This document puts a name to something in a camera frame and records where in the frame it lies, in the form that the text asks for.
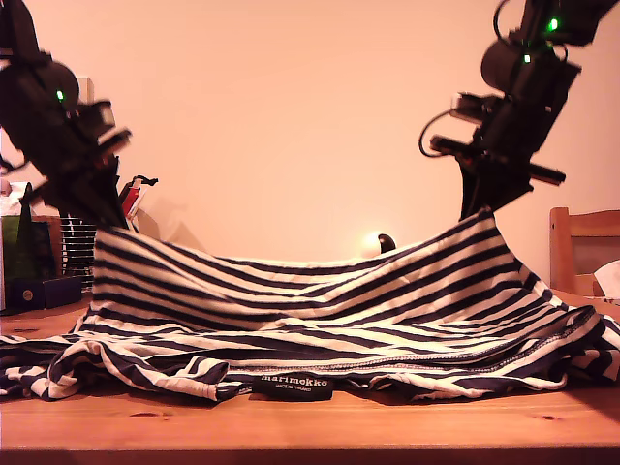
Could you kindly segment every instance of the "table surface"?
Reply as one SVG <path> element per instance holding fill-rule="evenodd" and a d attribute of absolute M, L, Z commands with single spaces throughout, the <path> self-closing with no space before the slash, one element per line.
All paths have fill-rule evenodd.
<path fill-rule="evenodd" d="M 571 304 L 590 302 L 558 293 Z M 3 334 L 48 337 L 71 329 L 87 302 L 0 318 Z M 620 319 L 620 307 L 597 303 Z M 91 387 L 70 398 L 0 400 L 0 463 L 377 463 L 458 458 L 482 463 L 611 460 L 620 456 L 620 387 L 571 382 L 479 400 L 402 405 L 334 392 L 330 401 L 243 395 L 202 399 Z"/>

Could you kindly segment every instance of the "wooden chair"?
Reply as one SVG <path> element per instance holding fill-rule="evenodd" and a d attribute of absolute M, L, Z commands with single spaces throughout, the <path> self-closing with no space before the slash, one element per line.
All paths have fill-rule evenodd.
<path fill-rule="evenodd" d="M 549 245 L 552 289 L 602 296 L 594 272 L 620 259 L 620 210 L 571 215 L 552 208 Z"/>

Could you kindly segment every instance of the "striped shirt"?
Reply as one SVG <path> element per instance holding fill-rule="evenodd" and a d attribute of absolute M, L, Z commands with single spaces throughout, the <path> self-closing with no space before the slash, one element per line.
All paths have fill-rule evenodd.
<path fill-rule="evenodd" d="M 490 210 L 374 259 L 214 257 L 98 231 L 93 300 L 74 329 L 0 336 L 0 394 L 70 396 L 102 378 L 223 401 L 302 373 L 404 398 L 611 381 L 620 326 L 563 303 L 508 248 Z"/>

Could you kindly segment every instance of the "white paper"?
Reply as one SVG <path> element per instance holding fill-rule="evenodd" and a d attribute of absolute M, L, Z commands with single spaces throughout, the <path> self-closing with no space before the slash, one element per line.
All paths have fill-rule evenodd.
<path fill-rule="evenodd" d="M 594 272 L 605 297 L 620 298 L 620 260 L 601 266 Z"/>

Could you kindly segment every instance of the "black cord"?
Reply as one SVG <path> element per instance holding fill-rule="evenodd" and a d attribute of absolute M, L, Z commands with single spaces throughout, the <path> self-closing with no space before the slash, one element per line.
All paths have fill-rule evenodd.
<path fill-rule="evenodd" d="M 28 163 L 29 162 L 23 162 L 21 165 L 14 166 L 11 162 L 7 162 L 4 158 L 2 158 L 2 154 L 0 153 L 0 168 L 4 168 L 6 170 L 4 171 L 5 174 L 12 171 L 21 170 L 28 165 Z"/>
<path fill-rule="evenodd" d="M 448 156 L 447 153 L 428 153 L 426 150 L 424 150 L 424 144 L 422 143 L 422 140 L 424 139 L 424 134 L 426 134 L 426 131 L 428 130 L 428 128 L 430 128 L 431 124 L 433 124 L 438 119 L 443 118 L 450 112 L 451 112 L 451 109 L 447 109 L 446 111 L 442 111 L 441 113 L 439 113 L 437 116 L 431 119 L 428 123 L 426 123 L 426 126 L 424 126 L 424 129 L 422 129 L 422 132 L 419 134 L 419 140 L 418 140 L 419 151 L 422 152 L 422 155 L 424 155 L 425 157 L 440 158 L 440 157 Z"/>
<path fill-rule="evenodd" d="M 500 12 L 502 11 L 502 9 L 504 8 L 504 5 L 506 5 L 510 0 L 502 0 L 500 2 L 500 4 L 497 6 L 497 8 L 495 9 L 495 14 L 493 15 L 493 30 L 495 31 L 495 35 L 497 36 L 497 38 L 503 42 L 504 44 L 506 44 L 507 46 L 510 46 L 511 43 L 508 42 L 503 36 L 502 33 L 500 32 Z"/>

